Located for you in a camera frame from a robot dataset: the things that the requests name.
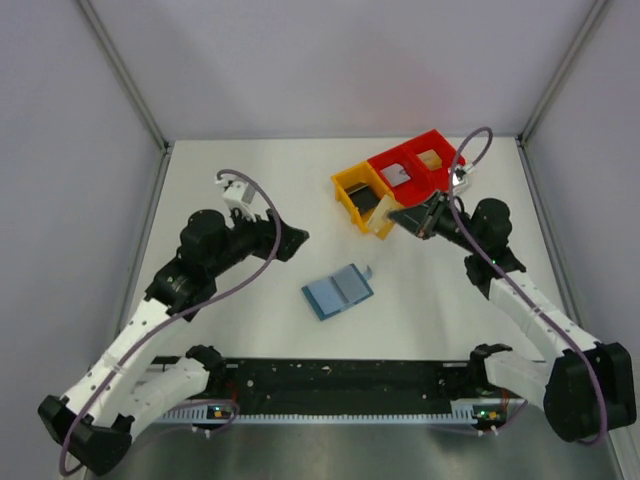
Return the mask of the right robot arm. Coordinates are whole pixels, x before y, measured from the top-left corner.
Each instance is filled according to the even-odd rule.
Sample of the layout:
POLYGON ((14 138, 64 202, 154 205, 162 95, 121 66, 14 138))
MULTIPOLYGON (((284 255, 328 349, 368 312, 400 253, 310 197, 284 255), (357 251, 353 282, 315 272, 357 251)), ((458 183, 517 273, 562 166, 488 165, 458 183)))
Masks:
POLYGON ((633 367, 618 342, 605 344, 583 330, 541 293, 509 247, 509 207, 485 198, 472 214, 447 193, 391 211, 388 219, 414 237, 440 236, 466 250, 466 274, 540 353, 539 362, 512 348, 481 345, 470 357, 472 377, 504 388, 543 411, 566 442, 593 444, 610 430, 637 420, 633 367))

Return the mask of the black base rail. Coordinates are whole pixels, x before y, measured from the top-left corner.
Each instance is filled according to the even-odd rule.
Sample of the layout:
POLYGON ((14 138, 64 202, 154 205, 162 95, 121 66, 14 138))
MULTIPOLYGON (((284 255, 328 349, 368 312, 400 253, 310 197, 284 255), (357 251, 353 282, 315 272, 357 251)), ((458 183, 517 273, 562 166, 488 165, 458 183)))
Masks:
POLYGON ((415 360, 227 359, 202 399, 231 399, 249 415, 449 414, 457 400, 499 410, 516 395, 482 386, 467 363, 415 360))

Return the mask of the blue leather card holder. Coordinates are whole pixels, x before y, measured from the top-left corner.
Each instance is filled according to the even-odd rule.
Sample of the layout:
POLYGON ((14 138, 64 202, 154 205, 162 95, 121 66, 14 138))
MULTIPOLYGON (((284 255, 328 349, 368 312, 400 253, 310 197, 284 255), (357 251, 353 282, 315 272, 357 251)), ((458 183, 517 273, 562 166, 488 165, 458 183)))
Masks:
POLYGON ((361 271, 351 263, 303 286, 301 292, 316 317, 325 321, 372 297, 372 276, 369 266, 361 271))

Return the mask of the far red plastic bin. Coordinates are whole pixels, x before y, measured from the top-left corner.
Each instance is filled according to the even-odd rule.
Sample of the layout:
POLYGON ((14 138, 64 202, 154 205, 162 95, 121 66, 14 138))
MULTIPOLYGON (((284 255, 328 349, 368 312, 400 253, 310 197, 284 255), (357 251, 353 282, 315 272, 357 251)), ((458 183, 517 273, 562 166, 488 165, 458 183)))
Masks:
POLYGON ((433 189, 447 191, 456 149, 436 129, 432 129, 402 143, 403 149, 417 161, 433 189))

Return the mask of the red plastic bin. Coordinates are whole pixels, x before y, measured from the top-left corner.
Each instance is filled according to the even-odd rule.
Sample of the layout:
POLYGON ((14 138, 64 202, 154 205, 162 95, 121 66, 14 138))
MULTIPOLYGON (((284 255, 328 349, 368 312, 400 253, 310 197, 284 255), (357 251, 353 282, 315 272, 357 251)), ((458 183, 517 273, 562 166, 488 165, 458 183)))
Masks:
POLYGON ((447 191, 456 149, 436 129, 432 129, 402 143, 403 149, 417 161, 433 189, 447 191))
POLYGON ((368 163, 405 207, 422 203, 435 189, 426 166, 404 146, 377 154, 368 163))

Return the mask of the silver card in red bin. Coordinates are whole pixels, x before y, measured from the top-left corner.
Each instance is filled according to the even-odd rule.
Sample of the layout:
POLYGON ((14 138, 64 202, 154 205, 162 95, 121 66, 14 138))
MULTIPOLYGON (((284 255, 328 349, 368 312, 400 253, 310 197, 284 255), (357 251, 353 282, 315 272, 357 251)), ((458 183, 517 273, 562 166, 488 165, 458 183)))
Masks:
POLYGON ((411 180, 411 176, 405 170, 404 166, 399 163, 393 163, 381 170, 381 175, 387 181, 391 188, 398 187, 411 180))

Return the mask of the middle red plastic bin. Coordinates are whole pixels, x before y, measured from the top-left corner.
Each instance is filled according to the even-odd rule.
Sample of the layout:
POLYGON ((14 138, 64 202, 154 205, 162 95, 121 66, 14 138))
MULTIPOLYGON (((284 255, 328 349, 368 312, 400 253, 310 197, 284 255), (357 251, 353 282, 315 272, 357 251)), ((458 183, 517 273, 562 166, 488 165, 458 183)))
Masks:
POLYGON ((404 146, 377 154, 368 163, 405 207, 422 203, 435 189, 426 166, 404 146))

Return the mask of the black card in yellow bin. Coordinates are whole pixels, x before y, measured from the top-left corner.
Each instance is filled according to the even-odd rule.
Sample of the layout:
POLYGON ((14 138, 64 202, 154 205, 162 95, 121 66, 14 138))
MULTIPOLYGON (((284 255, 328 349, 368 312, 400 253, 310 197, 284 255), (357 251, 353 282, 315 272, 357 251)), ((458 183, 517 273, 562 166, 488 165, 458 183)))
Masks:
POLYGON ((361 216, 374 210, 380 197, 373 188, 365 183, 358 183, 347 190, 347 195, 361 216))

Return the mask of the yellow plastic bin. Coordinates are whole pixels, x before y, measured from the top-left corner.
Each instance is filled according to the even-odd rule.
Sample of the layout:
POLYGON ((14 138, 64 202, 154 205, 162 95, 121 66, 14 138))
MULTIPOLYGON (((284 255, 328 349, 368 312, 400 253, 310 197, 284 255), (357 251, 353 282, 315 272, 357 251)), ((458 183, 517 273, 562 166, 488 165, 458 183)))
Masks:
POLYGON ((350 221, 363 234, 385 240, 394 226, 388 214, 402 205, 376 170, 364 161, 333 175, 331 181, 350 221))

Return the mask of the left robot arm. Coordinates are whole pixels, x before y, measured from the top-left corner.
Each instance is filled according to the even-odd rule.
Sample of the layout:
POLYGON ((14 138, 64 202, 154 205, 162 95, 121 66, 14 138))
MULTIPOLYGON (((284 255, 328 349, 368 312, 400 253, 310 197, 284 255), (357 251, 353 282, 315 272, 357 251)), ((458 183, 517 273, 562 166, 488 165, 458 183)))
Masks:
POLYGON ((63 395, 38 407, 60 445, 59 472, 110 472, 135 439, 181 402, 223 385, 225 361, 212 346, 196 345, 153 380, 141 376, 159 350, 204 307, 222 299, 217 278, 249 256, 286 262, 308 240, 307 231, 282 221, 273 209, 247 219, 239 211, 226 224, 216 210, 192 214, 176 255, 154 276, 133 316, 89 371, 63 395))

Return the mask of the gold card in red bin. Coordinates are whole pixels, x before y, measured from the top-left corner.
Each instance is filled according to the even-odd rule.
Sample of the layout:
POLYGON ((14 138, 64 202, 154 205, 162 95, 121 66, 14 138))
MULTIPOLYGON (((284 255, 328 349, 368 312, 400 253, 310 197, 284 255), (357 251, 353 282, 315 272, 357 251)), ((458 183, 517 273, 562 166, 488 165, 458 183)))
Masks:
POLYGON ((418 158, 430 171, 439 170, 443 165, 442 159, 433 149, 419 153, 418 158))

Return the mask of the gold VIP card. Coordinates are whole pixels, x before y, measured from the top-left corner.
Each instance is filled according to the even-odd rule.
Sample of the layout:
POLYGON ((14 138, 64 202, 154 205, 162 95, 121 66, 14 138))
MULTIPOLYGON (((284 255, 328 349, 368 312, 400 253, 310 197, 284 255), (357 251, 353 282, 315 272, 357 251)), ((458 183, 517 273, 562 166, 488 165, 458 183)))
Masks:
POLYGON ((379 234, 382 229, 390 222, 388 213, 396 210, 395 199, 390 195, 384 195, 378 205, 374 208, 369 220, 367 228, 371 233, 379 234))

